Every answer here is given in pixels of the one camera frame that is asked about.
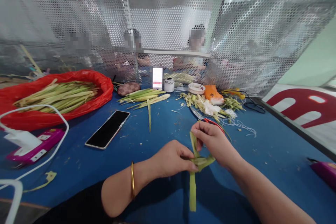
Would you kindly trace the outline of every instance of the hand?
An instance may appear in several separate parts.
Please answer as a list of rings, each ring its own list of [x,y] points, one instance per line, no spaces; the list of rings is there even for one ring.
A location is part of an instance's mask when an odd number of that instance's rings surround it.
[[[190,172],[198,171],[193,162],[184,160],[181,157],[195,158],[191,150],[178,141],[172,140],[149,160],[155,167],[156,177],[170,177],[184,170]]]
[[[225,168],[232,170],[234,166],[243,161],[218,126],[207,122],[197,122],[192,126],[191,132],[197,137],[197,150],[200,151],[204,143],[218,163]]]

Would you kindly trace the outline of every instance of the red plastic bag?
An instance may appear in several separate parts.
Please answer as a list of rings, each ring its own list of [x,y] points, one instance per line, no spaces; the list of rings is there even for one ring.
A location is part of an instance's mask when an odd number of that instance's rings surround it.
[[[40,91],[49,85],[54,79],[57,82],[86,81],[96,84],[98,97],[84,103],[70,113],[63,114],[69,121],[73,118],[87,114],[106,104],[112,98],[113,84],[111,79],[102,73],[92,70],[80,70],[77,72],[67,72],[44,76],[34,82],[23,83],[17,86],[0,89],[0,115],[17,109],[13,103],[24,97]],[[1,119],[1,122],[7,127],[17,130],[32,131],[40,128],[52,127],[63,123],[63,120],[57,114],[44,113],[40,111],[27,111],[23,113],[14,112]]]

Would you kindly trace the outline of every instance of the purple power bank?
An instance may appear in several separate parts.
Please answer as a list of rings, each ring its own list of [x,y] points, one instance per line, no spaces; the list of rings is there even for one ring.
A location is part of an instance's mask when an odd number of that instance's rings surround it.
[[[310,167],[336,192],[336,164],[317,162]]]

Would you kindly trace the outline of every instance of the finger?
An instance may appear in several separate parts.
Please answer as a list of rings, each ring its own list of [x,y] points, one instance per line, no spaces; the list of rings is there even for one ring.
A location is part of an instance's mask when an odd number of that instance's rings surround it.
[[[197,151],[200,152],[202,150],[202,147],[203,147],[203,142],[199,138],[197,138],[197,141],[196,141],[196,149],[197,149]]]
[[[182,171],[187,170],[189,172],[198,172],[198,167],[190,160],[181,159]]]
[[[194,134],[194,136],[198,139],[200,139],[202,142],[204,142],[205,144],[207,143],[208,139],[211,137],[209,136],[207,133],[204,133],[201,130],[198,130],[196,128],[192,128],[191,132]]]
[[[189,150],[186,146],[178,142],[177,144],[177,153],[179,156],[183,156],[186,158],[195,158],[195,155],[192,153],[191,150]]]
[[[215,125],[212,125],[210,123],[207,122],[203,122],[203,121],[198,121],[197,123],[195,123],[192,127],[191,127],[191,131],[193,129],[197,129],[197,130],[201,130],[203,132],[205,132],[208,135],[214,136],[214,128]]]

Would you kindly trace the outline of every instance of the blue tablecloth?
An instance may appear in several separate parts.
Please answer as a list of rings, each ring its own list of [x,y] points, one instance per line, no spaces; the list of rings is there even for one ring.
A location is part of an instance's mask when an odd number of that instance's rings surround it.
[[[88,138],[116,110],[128,105],[116,103],[118,95],[100,109],[69,122],[70,130],[54,159],[22,179],[24,189],[46,182],[45,172],[57,172],[46,187],[24,193],[23,202],[53,207],[84,188],[104,180],[131,164],[151,157],[164,144],[177,139],[190,149],[189,130],[196,122],[189,108],[180,108],[174,94],[167,101],[153,104],[152,132],[148,110],[129,110],[120,132],[106,150],[84,146]],[[257,137],[236,126],[226,126],[232,144],[249,163],[259,169],[282,192],[306,211],[317,223],[335,223],[336,194],[309,167],[306,157],[331,161],[274,116],[248,110],[238,119],[257,131]],[[14,179],[32,167],[11,169],[5,156],[16,146],[0,133],[0,178]],[[39,161],[41,163],[50,153]],[[196,175],[197,211],[189,212],[189,174],[159,179],[149,184],[123,214],[137,223],[252,223],[258,221],[253,209],[232,176],[218,163]],[[12,198],[13,189],[0,191],[1,198]]]

